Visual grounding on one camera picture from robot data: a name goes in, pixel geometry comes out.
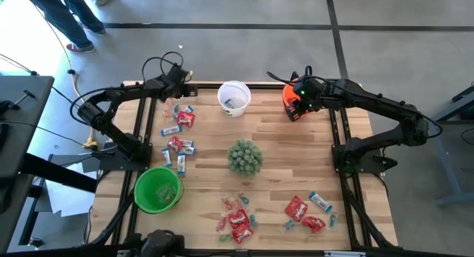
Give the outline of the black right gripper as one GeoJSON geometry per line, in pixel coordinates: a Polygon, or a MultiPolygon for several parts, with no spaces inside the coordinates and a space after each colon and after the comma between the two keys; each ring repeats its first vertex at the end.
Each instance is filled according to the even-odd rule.
{"type": "Polygon", "coordinates": [[[321,99],[297,99],[285,107],[285,112],[291,121],[297,121],[301,115],[318,112],[324,107],[321,99]]]}

